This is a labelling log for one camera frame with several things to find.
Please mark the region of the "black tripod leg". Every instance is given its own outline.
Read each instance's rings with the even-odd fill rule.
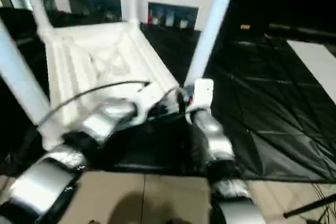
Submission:
[[[289,218],[289,217],[292,217],[292,216],[295,216],[295,215],[299,215],[299,214],[302,214],[304,212],[308,212],[310,210],[313,210],[313,209],[316,209],[316,208],[319,208],[319,207],[323,207],[324,205],[327,205],[327,204],[330,204],[330,203],[333,203],[336,201],[336,194],[332,194],[324,199],[320,199],[320,200],[317,200],[317,201],[314,201],[308,205],[305,205],[303,207],[300,207],[300,208],[297,208],[297,209],[294,209],[292,211],[288,211],[288,212],[285,212],[283,214],[283,216],[285,218]]]

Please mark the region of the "tile floor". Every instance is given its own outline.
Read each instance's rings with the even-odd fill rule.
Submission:
[[[0,188],[9,188],[0,177]],[[60,224],[165,224],[182,218],[191,224],[207,224],[208,188],[205,179],[172,176],[89,172],[81,179],[81,188]],[[318,219],[323,209],[284,219],[282,213],[318,199],[310,184],[249,182],[253,199],[268,224],[305,224],[303,218]],[[325,195],[335,185],[319,185]],[[336,223],[330,216],[330,223]]]

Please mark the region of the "white platform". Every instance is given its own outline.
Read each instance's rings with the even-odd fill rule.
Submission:
[[[45,36],[51,107],[108,83],[128,80],[157,82],[163,92],[178,86],[141,31],[129,23],[56,29]],[[107,97],[132,98],[141,84],[97,91],[61,109],[68,125]]]

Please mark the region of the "black tarp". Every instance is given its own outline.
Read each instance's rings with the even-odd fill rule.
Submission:
[[[13,37],[33,38],[20,49],[33,60],[34,74],[47,92],[43,45],[31,14],[2,10],[0,15]],[[50,15],[54,26],[104,22],[99,16]],[[18,17],[24,29],[11,27]],[[199,33],[152,26],[142,30],[182,84]],[[232,141],[245,179],[336,183],[336,106],[283,38],[226,40],[220,35],[205,77],[215,82],[212,111]],[[8,108],[18,106],[13,99],[6,102]],[[27,124],[16,127],[23,132]],[[202,176],[187,139],[183,120],[146,123],[116,134],[94,164],[112,172]]]

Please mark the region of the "black wire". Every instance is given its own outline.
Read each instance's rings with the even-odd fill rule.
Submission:
[[[120,81],[120,82],[110,83],[110,84],[102,85],[102,86],[99,86],[99,87],[96,87],[96,88],[93,88],[93,89],[89,89],[89,90],[84,91],[82,93],[78,93],[78,94],[74,95],[72,98],[69,98],[68,100],[60,103],[56,108],[54,108],[49,113],[47,113],[36,126],[33,125],[32,127],[30,127],[28,129],[28,131],[27,131],[27,133],[25,134],[25,137],[24,137],[24,142],[18,150],[18,158],[17,158],[16,162],[18,162],[20,159],[22,159],[25,156],[26,151],[30,147],[31,143],[38,136],[37,129],[39,127],[41,127],[43,124],[45,124],[61,108],[68,105],[70,102],[78,100],[80,97],[82,97],[86,94],[90,94],[92,92],[95,92],[95,91],[98,91],[98,90],[101,90],[101,89],[106,89],[106,88],[109,88],[109,87],[119,86],[119,85],[123,85],[123,84],[131,84],[131,83],[141,83],[141,84],[144,84],[145,86],[150,84],[150,82],[148,82],[148,81]]]
[[[321,220],[323,219],[323,217],[326,215],[326,213],[329,210],[329,206],[326,207],[326,209],[323,211],[322,215],[320,216],[320,218],[318,219],[318,223],[321,223]]]
[[[168,118],[166,121],[171,122],[171,121],[175,121],[179,118],[182,118],[188,114],[197,112],[197,111],[201,111],[201,110],[206,110],[206,109],[202,109],[202,108],[198,108],[198,109],[193,109],[193,110],[189,110],[183,113],[169,113],[169,114],[164,114],[164,115],[160,115],[157,116],[155,118],[149,119],[149,121],[153,121],[153,120],[158,120],[158,119],[162,119],[162,118]]]
[[[178,91],[180,95],[182,95],[182,89],[180,86],[177,87],[173,87],[171,89],[169,89],[166,94],[163,95],[163,97],[156,103],[156,105],[153,107],[153,110],[157,110],[158,112],[156,113],[156,117],[158,118],[161,115],[161,103],[170,95],[171,92],[173,92],[174,90]]]
[[[312,186],[314,187],[314,190],[318,196],[319,199],[324,199],[325,195],[321,189],[321,187],[319,185],[314,185],[312,184]],[[335,202],[333,203],[333,209],[331,209],[331,204],[327,204],[325,206],[323,206],[324,208],[324,212],[322,214],[322,216],[320,217],[320,219],[322,219],[324,217],[324,223],[330,223],[330,213],[329,210],[331,210],[331,213],[334,215],[335,219],[336,219],[336,205]]]
[[[84,91],[82,93],[76,94],[74,95],[72,98],[60,103],[56,108],[54,108],[53,110],[51,110],[38,124],[37,127],[41,127],[44,123],[46,123],[58,110],[60,110],[62,107],[68,105],[70,102],[78,100],[80,97],[82,97],[83,95],[86,94],[90,94],[92,92],[101,90],[101,89],[106,89],[109,87],[114,87],[114,86],[119,86],[119,85],[123,85],[123,84],[131,84],[131,83],[141,83],[144,84],[145,86],[147,86],[148,84],[150,84],[149,81],[120,81],[120,82],[115,82],[115,83],[110,83],[110,84],[106,84],[106,85],[102,85],[93,89],[89,89],[87,91]]]

